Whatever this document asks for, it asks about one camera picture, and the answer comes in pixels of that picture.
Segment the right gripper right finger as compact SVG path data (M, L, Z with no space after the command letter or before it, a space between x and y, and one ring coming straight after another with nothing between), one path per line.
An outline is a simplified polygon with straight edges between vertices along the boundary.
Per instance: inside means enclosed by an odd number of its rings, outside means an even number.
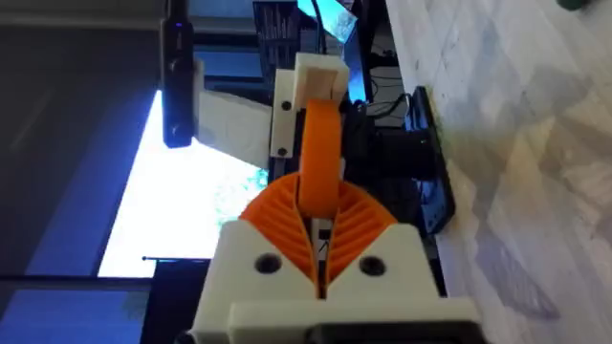
M330 300L440 297L417 227L351 183L339 186L325 284Z

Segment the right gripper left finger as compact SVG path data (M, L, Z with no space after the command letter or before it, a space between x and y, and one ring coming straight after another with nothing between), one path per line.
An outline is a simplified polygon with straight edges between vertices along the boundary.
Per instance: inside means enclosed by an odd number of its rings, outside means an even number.
M317 263L297 187L296 173L275 180L222 226L192 336L228 337L230 311L243 302L317 298Z

